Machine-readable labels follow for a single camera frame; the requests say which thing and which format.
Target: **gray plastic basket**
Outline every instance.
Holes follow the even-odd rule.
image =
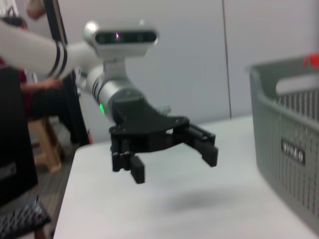
[[[289,206],[319,234],[319,89],[278,96],[279,80],[318,73],[304,58],[250,71],[257,165]]]

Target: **red shirt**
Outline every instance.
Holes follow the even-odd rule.
[[[1,67],[6,67],[5,62],[0,58],[0,69]],[[26,76],[24,71],[18,70],[20,84],[26,84]],[[28,117],[30,114],[30,108],[32,103],[33,93],[22,93],[23,107],[25,116]]]

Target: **white table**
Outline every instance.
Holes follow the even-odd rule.
[[[110,143],[79,149],[55,239],[314,239],[256,166],[252,118],[203,126],[218,165],[185,145],[140,154],[146,183],[113,173]]]

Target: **green led light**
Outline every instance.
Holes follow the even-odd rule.
[[[105,111],[104,111],[104,108],[103,108],[102,104],[100,104],[100,110],[102,111],[102,114],[105,114]]]

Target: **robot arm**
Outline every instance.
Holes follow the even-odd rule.
[[[62,79],[82,68],[82,88],[92,93],[100,109],[115,122],[110,128],[113,171],[130,170],[137,183],[145,182],[145,166],[136,153],[154,152],[184,143],[209,166],[217,165],[215,135],[189,122],[154,109],[130,81],[125,58],[144,56],[158,42],[158,33],[143,22],[100,27],[89,22],[86,42],[61,43],[0,22],[0,56],[8,64]]]

